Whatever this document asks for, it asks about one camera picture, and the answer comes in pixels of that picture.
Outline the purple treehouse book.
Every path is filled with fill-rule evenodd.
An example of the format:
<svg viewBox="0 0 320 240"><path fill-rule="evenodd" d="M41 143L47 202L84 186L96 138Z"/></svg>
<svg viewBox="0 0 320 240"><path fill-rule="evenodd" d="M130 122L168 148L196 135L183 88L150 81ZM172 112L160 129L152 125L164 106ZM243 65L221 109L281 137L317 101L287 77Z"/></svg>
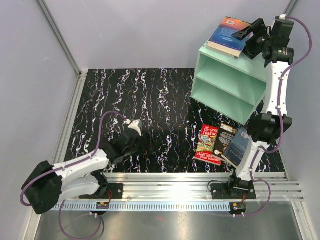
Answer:
<svg viewBox="0 0 320 240"><path fill-rule="evenodd" d="M207 42L201 47L199 51L210 58L221 58L221 57L237 58L236 56L231 55L229 53L209 47Z"/></svg>

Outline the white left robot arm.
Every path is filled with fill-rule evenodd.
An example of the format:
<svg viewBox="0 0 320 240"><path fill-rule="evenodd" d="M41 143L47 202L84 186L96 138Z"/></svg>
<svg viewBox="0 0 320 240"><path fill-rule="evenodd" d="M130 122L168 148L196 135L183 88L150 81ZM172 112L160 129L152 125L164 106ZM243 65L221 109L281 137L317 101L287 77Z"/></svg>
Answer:
<svg viewBox="0 0 320 240"><path fill-rule="evenodd" d="M87 155L58 164L40 162L21 187L20 202L41 215L73 197L101 199L108 192L108 181L102 174L107 166L127 156L151 152L149 133L139 129L127 128L112 140L99 136L97 148Z"/></svg>

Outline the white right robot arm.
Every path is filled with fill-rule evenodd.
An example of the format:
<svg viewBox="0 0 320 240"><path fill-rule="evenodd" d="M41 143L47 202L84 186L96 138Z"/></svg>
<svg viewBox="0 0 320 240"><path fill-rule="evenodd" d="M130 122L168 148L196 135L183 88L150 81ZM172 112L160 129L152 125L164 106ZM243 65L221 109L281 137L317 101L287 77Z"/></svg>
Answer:
<svg viewBox="0 0 320 240"><path fill-rule="evenodd" d="M220 188L224 197L242 199L254 194L254 173L261 157L278 150L277 147L273 150L268 148L274 142L280 144L285 131L293 123L286 107L288 78L294 66L294 49L288 46L293 27L294 22L283 14L275 18L272 26L266 26L264 20L258 18L232 34L240 41L249 38L243 53L251 60L262 55L264 67L268 69L268 80L262 111L248 123L249 142L243 159Z"/></svg>

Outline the blue orange sunset book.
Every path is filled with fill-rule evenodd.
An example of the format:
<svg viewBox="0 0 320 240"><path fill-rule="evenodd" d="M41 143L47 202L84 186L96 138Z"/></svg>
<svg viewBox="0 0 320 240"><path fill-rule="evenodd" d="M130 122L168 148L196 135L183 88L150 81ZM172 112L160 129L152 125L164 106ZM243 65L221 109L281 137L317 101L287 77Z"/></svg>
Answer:
<svg viewBox="0 0 320 240"><path fill-rule="evenodd" d="M208 40L207 45L210 48L239 58L246 46L246 41L252 34L249 34L243 40L232 37L232 34L243 30L249 25L250 23L248 22L226 16Z"/></svg>

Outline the red treehouse book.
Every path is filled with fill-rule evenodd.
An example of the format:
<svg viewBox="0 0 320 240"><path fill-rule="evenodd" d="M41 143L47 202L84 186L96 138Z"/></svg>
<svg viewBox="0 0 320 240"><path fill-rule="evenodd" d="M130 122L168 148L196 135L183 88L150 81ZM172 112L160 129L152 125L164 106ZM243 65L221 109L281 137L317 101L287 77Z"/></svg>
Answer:
<svg viewBox="0 0 320 240"><path fill-rule="evenodd" d="M219 129L214 126L204 124L202 126L199 141L196 148L195 160L206 162L209 164L220 166L222 161L214 156L214 148L217 140Z"/></svg>

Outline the dark blue paperback book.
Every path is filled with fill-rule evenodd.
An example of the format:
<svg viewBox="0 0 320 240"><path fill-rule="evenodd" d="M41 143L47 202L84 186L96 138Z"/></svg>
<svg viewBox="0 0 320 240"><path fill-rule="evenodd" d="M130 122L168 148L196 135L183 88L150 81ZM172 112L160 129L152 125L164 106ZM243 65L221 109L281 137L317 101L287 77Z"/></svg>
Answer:
<svg viewBox="0 0 320 240"><path fill-rule="evenodd" d="M244 157L249 141L247 129L241 127L223 152L222 158L234 168L237 168Z"/></svg>

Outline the black paperback book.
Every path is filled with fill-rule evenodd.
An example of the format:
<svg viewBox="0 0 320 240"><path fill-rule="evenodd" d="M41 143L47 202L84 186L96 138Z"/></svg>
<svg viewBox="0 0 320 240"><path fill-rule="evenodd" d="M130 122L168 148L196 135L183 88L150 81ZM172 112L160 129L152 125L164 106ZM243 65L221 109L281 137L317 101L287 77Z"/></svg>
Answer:
<svg viewBox="0 0 320 240"><path fill-rule="evenodd" d="M215 157L221 158L224 151L233 140L238 130L225 123L221 123L218 129L218 134L212 154Z"/></svg>

